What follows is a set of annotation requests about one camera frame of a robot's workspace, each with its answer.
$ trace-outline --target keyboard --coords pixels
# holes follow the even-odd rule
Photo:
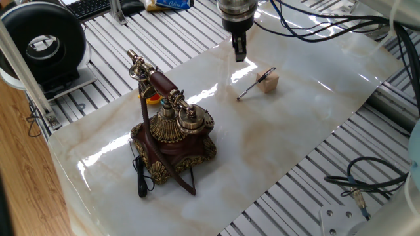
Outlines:
[[[111,9],[109,0],[81,0],[66,5],[78,20],[86,20]]]

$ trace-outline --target cable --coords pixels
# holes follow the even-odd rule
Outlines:
[[[401,46],[401,39],[400,39],[400,36],[399,35],[397,35],[397,40],[398,40],[398,47],[400,48],[400,54],[401,54],[401,60],[402,60],[402,63],[403,63],[403,65],[404,65],[404,68],[406,69],[406,72],[407,72],[407,75],[408,75],[408,77],[409,77],[409,80],[412,82],[413,81],[413,78],[411,77],[411,72],[409,71],[409,69],[408,69],[408,66],[407,66],[407,62],[406,62],[406,59],[404,58],[404,53],[402,52],[402,46]]]
[[[133,147],[131,146],[131,141],[130,141],[130,149],[131,149],[131,153],[133,153],[133,157],[134,157],[133,167],[137,172],[137,192],[138,192],[138,196],[140,198],[143,198],[143,197],[147,196],[147,191],[153,191],[153,189],[155,189],[155,182],[151,177],[144,175],[144,172],[143,172],[144,162],[143,162],[140,155],[138,155],[136,157],[136,155],[134,154]],[[153,187],[151,189],[148,188],[146,180],[144,178],[149,178],[149,179],[152,180]]]
[[[334,38],[336,38],[338,36],[341,36],[341,35],[343,35],[347,32],[354,31],[354,30],[357,30],[357,29],[365,27],[365,26],[371,26],[371,25],[374,25],[374,24],[380,24],[380,25],[384,25],[384,26],[389,26],[390,25],[390,21],[388,19],[380,17],[380,16],[333,16],[333,15],[314,14],[314,13],[311,13],[311,12],[307,12],[305,10],[298,9],[298,8],[293,7],[291,5],[288,5],[287,3],[284,3],[281,0],[276,0],[276,1],[280,3],[280,9],[282,9],[282,5],[285,5],[292,10],[301,12],[303,14],[307,14],[309,16],[316,16],[316,17],[319,17],[319,18],[330,18],[330,19],[344,19],[344,20],[341,20],[341,21],[336,22],[334,24],[331,24],[328,27],[324,27],[322,29],[319,29],[315,32],[300,35],[300,34],[296,33],[289,26],[289,24],[286,22],[285,18],[282,15],[282,11],[279,10],[279,8],[276,6],[276,4],[274,3],[274,0],[270,0],[270,3],[273,5],[274,9],[276,10],[276,12],[278,13],[278,15],[280,17],[280,22],[282,23],[282,25],[285,28],[287,28],[287,30],[289,31],[290,34],[272,31],[272,30],[267,29],[264,26],[260,25],[258,22],[255,22],[255,24],[258,27],[260,27],[261,29],[263,29],[267,32],[270,32],[270,33],[273,33],[273,34],[276,34],[276,35],[281,35],[281,36],[284,36],[284,37],[296,37],[296,38],[298,38],[302,41],[308,42],[308,43],[318,43],[318,42],[323,42],[323,41],[327,41],[327,40],[330,40],[330,39],[334,39]],[[365,20],[365,22],[362,22],[362,23],[360,23],[356,26],[352,26],[350,28],[344,29],[343,31],[340,31],[339,33],[336,33],[334,35],[330,35],[328,37],[324,37],[324,38],[321,38],[321,39],[308,39],[308,38],[306,38],[308,36],[312,36],[312,35],[315,35],[315,34],[321,32],[321,31],[324,31],[324,30],[326,30],[330,27],[333,27],[333,26],[338,27],[339,24],[342,24],[343,22],[349,22],[351,20]],[[393,23],[394,23],[394,30],[395,30],[398,38],[406,46],[406,52],[407,52],[407,56],[409,58],[409,66],[411,68],[411,76],[410,76],[412,78],[411,83],[412,83],[413,90],[414,90],[414,93],[415,93],[416,102],[417,102],[417,104],[420,104],[420,80],[419,80],[420,59],[419,59],[419,55],[418,55],[417,50],[414,47],[414,44],[413,44],[412,40],[410,39],[410,36],[408,35],[407,31],[398,22],[393,22]],[[409,66],[407,65],[407,63],[405,63],[405,68],[406,68],[407,72],[409,72],[409,69],[408,69]]]
[[[36,119],[38,119],[40,117],[36,114],[37,111],[38,111],[38,108],[36,108],[33,101],[29,102],[29,109],[31,111],[31,115],[26,118],[26,122],[31,123],[31,125],[29,126],[29,129],[28,129],[28,136],[31,137],[31,138],[35,138],[35,137],[38,137],[42,134],[41,131],[39,131],[39,134],[36,134],[36,135],[31,134],[33,124],[36,123]]]
[[[334,24],[333,22],[320,22],[318,24],[316,24],[315,26],[311,26],[311,27],[307,27],[307,28],[300,28],[300,27],[290,27],[293,30],[311,30],[313,28],[316,28],[318,26],[321,26],[322,24]],[[340,26],[340,24],[335,24],[335,26],[337,26],[338,28],[341,28],[342,30],[347,30],[348,28],[344,28],[342,26]],[[376,31],[377,29],[369,29],[369,30],[365,30],[365,31],[355,31],[352,30],[353,33],[370,33],[373,31]]]
[[[375,161],[378,163],[381,163],[382,165],[385,165],[387,167],[389,167],[391,170],[395,171],[397,174],[400,175],[400,177],[395,178],[393,180],[387,181],[387,182],[382,182],[379,184],[367,184],[365,182],[359,181],[359,180],[355,180],[351,174],[351,168],[359,161]],[[348,166],[347,166],[347,177],[342,177],[342,176],[326,176],[324,177],[324,180],[329,182],[330,184],[336,184],[339,186],[345,186],[345,187],[354,187],[356,189],[360,189],[360,190],[368,190],[368,191],[380,191],[379,188],[383,188],[383,187],[389,187],[389,186],[393,186],[395,184],[399,184],[401,182],[404,182],[407,178],[408,173],[403,173],[401,170],[399,170],[398,168],[396,168],[393,164],[384,161],[382,159],[376,158],[376,157],[359,157],[356,158],[355,160],[351,161]],[[388,190],[388,191],[383,191],[383,193],[390,193],[392,191],[396,191],[397,189],[393,189],[393,190]]]

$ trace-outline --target package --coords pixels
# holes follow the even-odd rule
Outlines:
[[[160,7],[186,10],[194,5],[194,0],[156,0],[156,5]]]
[[[141,0],[147,11],[166,10],[167,7],[159,7],[155,4],[155,0]]]

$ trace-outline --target wooden cube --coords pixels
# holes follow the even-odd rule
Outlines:
[[[261,76],[263,76],[264,73],[266,73],[269,69],[270,68],[259,72],[255,80],[257,81],[259,78],[261,78]],[[271,72],[270,75],[267,76],[265,80],[263,80],[261,83],[257,83],[257,86],[261,89],[261,91],[267,93],[267,92],[270,92],[271,90],[276,89],[277,82],[278,82],[278,74],[275,71],[273,71]]]

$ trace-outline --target pen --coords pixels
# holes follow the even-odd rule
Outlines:
[[[259,78],[257,81],[255,81],[255,83],[253,83],[249,88],[247,88],[247,90],[245,90],[243,93],[241,93],[241,95],[239,95],[236,98],[236,100],[239,101],[239,99],[241,99],[245,94],[247,94],[249,89],[252,89],[252,87],[254,87],[257,83],[261,83],[261,81],[265,80],[271,74],[271,72],[273,72],[275,69],[276,68],[269,69],[266,73],[264,73],[264,75],[261,76],[261,78]]]

